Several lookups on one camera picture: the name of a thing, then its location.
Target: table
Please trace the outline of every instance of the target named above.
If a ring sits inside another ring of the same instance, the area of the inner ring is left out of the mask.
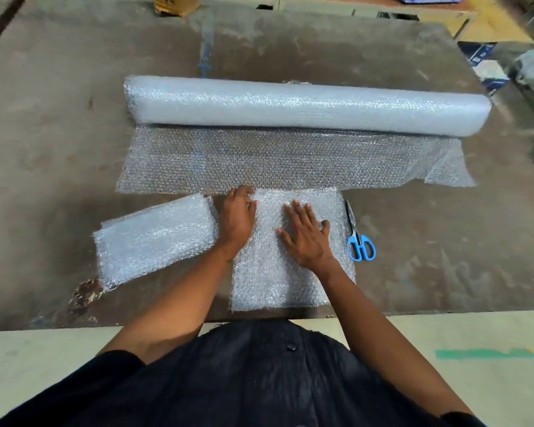
[[[97,298],[92,233],[175,198],[114,192],[134,131],[125,76],[199,76],[206,45],[208,77],[482,92],[439,24],[236,6],[158,18],[149,3],[29,0],[0,38],[0,330],[122,324],[193,264]],[[357,284],[388,314],[534,308],[534,165],[497,109],[464,150],[478,187],[344,192],[378,251],[356,265]],[[229,282],[208,320],[333,314],[232,314]]]

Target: person's right hand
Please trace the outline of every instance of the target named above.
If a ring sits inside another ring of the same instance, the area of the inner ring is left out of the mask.
[[[290,255],[299,265],[308,268],[316,275],[333,265],[336,259],[328,244],[330,222],[324,220],[322,230],[319,229],[310,204],[301,207],[297,200],[293,201],[292,207],[285,204],[284,208],[291,220],[293,236],[282,228],[278,228],[277,233]]]

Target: bubble wrap sheet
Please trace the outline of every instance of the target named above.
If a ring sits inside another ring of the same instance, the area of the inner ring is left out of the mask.
[[[461,141],[320,130],[138,126],[117,191],[383,188],[412,179],[473,186]]]
[[[101,224],[93,237],[105,290],[209,249],[217,237],[214,205],[186,196]]]
[[[225,79],[129,76],[137,123],[392,131],[469,136],[491,108],[482,94]]]
[[[257,189],[253,199],[258,201],[255,229],[233,264],[232,310],[328,304],[320,281],[291,258],[275,232],[283,227],[292,234],[283,204],[290,204],[293,199],[311,204],[319,222],[330,222],[330,248],[346,274],[355,281],[354,263],[346,251],[348,217],[339,191]]]

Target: finger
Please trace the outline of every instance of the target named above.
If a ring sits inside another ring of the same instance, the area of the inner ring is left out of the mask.
[[[305,205],[305,209],[306,209],[306,215],[308,216],[308,218],[310,220],[310,223],[313,226],[318,227],[317,218],[315,217],[315,215],[313,213],[313,207],[311,206],[311,204],[306,204]]]
[[[330,233],[330,222],[328,220],[322,221],[322,229],[320,231],[328,237]]]
[[[255,192],[253,187],[242,184],[235,190],[235,196],[251,195],[253,192]]]
[[[249,216],[255,222],[255,213],[257,212],[257,201],[251,202],[248,209],[249,209]]]
[[[285,244],[285,247],[292,248],[294,246],[293,239],[286,230],[278,228],[277,233],[279,234],[279,237],[281,238],[283,244]]]
[[[306,215],[305,208],[301,207],[301,203],[296,199],[293,201],[293,208],[295,209],[295,213],[298,214],[301,223],[310,226],[310,220],[309,217]]]
[[[289,216],[289,219],[291,220],[291,224],[293,226],[293,229],[298,228],[301,225],[301,220],[299,219],[299,216],[297,213],[295,213],[295,210],[291,207],[289,207],[288,204],[283,205],[283,208],[285,209],[285,212]]]

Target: bubble wrap roll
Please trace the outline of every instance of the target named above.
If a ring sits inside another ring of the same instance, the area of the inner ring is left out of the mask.
[[[461,141],[375,132],[138,126],[117,191],[473,186]]]
[[[491,108],[482,94],[225,79],[129,76],[137,123],[372,130],[470,136]]]
[[[292,233],[283,204],[290,204],[293,199],[298,199],[303,205],[311,204],[319,222],[330,222],[330,248],[346,274],[355,280],[354,263],[346,250],[348,217],[344,199],[338,190],[292,192],[257,189],[253,199],[258,201],[255,229],[234,261],[232,310],[328,304],[320,281],[291,258],[275,232],[283,227]]]
[[[105,290],[209,249],[217,237],[214,205],[186,196],[103,222],[93,234]]]

